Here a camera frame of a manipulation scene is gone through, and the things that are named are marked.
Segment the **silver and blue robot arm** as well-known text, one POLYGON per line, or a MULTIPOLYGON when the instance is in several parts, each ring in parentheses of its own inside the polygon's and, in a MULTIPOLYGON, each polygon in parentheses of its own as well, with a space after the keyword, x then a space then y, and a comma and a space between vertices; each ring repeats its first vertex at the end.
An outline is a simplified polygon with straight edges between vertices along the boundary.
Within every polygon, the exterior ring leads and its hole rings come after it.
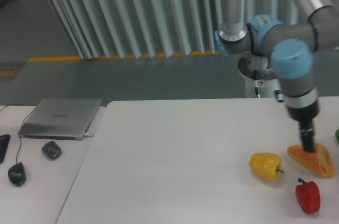
POLYGON ((244 0, 221 0, 222 22, 215 38, 222 55, 250 51, 267 58, 288 113, 299 123, 303 149, 313 153, 313 119, 319 111, 313 52, 338 46, 338 11, 331 0, 293 1, 306 22, 286 26, 265 14, 246 23, 244 0))

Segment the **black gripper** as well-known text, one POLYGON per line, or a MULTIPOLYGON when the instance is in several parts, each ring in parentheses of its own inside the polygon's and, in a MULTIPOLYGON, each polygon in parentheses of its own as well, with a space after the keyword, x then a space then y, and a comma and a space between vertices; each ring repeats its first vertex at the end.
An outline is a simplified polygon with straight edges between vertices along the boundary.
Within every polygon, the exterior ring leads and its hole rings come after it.
POLYGON ((319 112, 318 101, 301 108, 289 107, 287 105, 287 110, 290 117, 299 122, 303 150, 309 153, 314 153, 315 143, 313 118, 315 118, 319 112))

